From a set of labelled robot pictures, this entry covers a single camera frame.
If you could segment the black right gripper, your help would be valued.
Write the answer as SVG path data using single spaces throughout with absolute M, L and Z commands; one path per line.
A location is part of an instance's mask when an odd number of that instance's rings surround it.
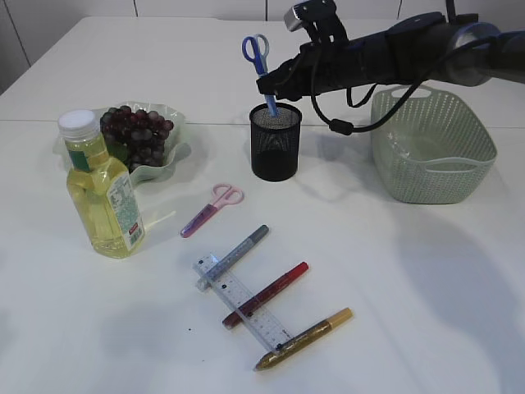
M 292 61 L 257 80 L 258 92 L 277 99 L 299 101 L 316 94 L 362 85 L 389 85 L 399 79 L 399 67 L 385 32 L 322 48 L 303 44 Z

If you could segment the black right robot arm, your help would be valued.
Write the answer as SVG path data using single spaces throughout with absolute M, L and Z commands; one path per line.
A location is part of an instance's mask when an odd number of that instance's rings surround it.
M 362 85 L 437 80 L 473 87 L 491 78 L 524 81 L 524 33 L 485 22 L 450 24 L 432 12 L 356 39 L 303 44 L 257 85 L 262 94 L 298 101 Z

